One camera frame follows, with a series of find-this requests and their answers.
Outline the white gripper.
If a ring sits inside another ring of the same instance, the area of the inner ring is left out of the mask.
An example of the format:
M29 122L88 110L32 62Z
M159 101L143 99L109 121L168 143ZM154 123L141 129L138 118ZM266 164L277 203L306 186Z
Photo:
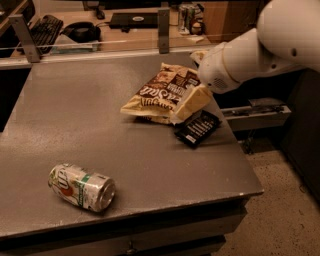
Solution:
M228 73L224 64L223 53L226 43L220 43L209 51L197 50L190 54L190 58L199 65L198 77L204 84L190 86L183 94L173 113L170 122L180 124L199 111L212 100L212 93L224 94L236 90L240 83Z

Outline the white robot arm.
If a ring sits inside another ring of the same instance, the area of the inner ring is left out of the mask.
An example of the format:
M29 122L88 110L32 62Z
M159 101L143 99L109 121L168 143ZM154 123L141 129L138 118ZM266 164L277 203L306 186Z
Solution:
M197 72L200 87L186 91L170 121L184 122L214 94L248 80L303 68L320 71L320 0L271 0L255 28L204 54Z

